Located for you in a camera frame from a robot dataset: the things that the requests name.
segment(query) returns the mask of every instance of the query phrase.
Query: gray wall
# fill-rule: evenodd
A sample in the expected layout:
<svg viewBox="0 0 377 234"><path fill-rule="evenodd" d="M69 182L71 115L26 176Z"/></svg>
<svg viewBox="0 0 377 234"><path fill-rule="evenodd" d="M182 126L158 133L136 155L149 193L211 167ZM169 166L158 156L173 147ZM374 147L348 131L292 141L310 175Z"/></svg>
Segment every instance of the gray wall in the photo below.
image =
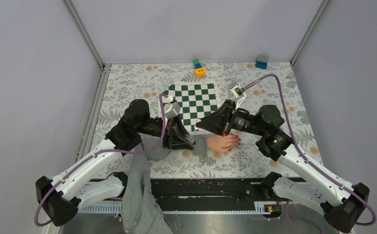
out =
<svg viewBox="0 0 377 234"><path fill-rule="evenodd" d="M38 234L35 181L67 168L99 68L62 1L0 0L0 234Z"/></svg>
<svg viewBox="0 0 377 234"><path fill-rule="evenodd" d="M105 62L289 61L321 0L73 0Z"/></svg>
<svg viewBox="0 0 377 234"><path fill-rule="evenodd" d="M377 0L332 1L295 71L325 165L365 183L377 212Z"/></svg>

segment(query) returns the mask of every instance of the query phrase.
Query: gray sleeve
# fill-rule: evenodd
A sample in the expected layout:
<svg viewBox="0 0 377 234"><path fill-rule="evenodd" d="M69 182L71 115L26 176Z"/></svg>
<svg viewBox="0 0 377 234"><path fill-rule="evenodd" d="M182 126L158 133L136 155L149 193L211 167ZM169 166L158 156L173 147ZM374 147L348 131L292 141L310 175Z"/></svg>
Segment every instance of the gray sleeve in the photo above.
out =
<svg viewBox="0 0 377 234"><path fill-rule="evenodd" d="M196 135L194 154L207 155L207 137ZM147 150L156 145L158 138L142 140L135 150ZM128 234L172 234L164 220L163 211L155 202L151 194L150 165L148 160L162 160L170 154L171 150L157 148L147 155L134 155L128 173L127 187L123 196L124 230Z"/></svg>

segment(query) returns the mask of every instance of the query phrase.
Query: green and white chessboard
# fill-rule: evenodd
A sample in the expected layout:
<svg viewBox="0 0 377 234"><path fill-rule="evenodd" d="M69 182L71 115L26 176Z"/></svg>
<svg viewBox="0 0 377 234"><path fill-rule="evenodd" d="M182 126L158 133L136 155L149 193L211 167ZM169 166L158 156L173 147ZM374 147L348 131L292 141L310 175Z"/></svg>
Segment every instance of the green and white chessboard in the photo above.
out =
<svg viewBox="0 0 377 234"><path fill-rule="evenodd" d="M210 133L196 129L195 125L198 119L210 115L220 107L220 97L215 83L211 81L176 82L163 93L172 95L180 105L180 118L189 133Z"/></svg>

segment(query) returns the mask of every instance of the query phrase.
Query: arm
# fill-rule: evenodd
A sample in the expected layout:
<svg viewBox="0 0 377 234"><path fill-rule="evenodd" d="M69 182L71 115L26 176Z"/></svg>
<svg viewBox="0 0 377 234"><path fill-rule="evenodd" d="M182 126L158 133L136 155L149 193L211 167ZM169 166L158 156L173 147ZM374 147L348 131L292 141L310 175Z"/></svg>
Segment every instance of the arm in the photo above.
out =
<svg viewBox="0 0 377 234"><path fill-rule="evenodd" d="M322 214L326 221L342 232L350 232L365 209L362 203L368 200L369 188L340 178L317 163L280 129L284 119L275 105L262 106L257 114L236 108L236 102L226 99L211 115L202 118L197 127L226 136L231 129L261 136L256 142L259 151L266 157L290 168L304 178L314 189L272 175L265 179L276 195L301 202ZM336 185L330 178L337 180Z"/></svg>
<svg viewBox="0 0 377 234"><path fill-rule="evenodd" d="M162 110L162 118L151 118L145 100L137 99L130 103L119 123L114 126L99 145L84 158L66 171L48 179L43 176L36 181L39 207L35 215L37 226L51 221L61 226L71 220L78 209L94 202L119 196L126 187L127 178L114 175L100 183L85 185L101 169L122 155L146 154L154 151L161 143L167 149L194 149L195 141L185 130L178 115L177 102L172 102ZM156 145L142 152L131 152L141 143L139 133L160 137ZM40 209L43 208L50 221L38 222Z"/></svg>

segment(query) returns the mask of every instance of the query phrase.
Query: human hand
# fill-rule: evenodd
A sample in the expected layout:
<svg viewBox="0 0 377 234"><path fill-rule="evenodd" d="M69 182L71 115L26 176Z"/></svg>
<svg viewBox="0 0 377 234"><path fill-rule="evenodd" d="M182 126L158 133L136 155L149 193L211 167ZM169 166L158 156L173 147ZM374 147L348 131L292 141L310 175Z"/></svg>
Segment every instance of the human hand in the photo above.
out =
<svg viewBox="0 0 377 234"><path fill-rule="evenodd" d="M240 138L237 135L227 136L215 135L207 138L207 148L215 152L228 152L233 150L233 146L240 145Z"/></svg>

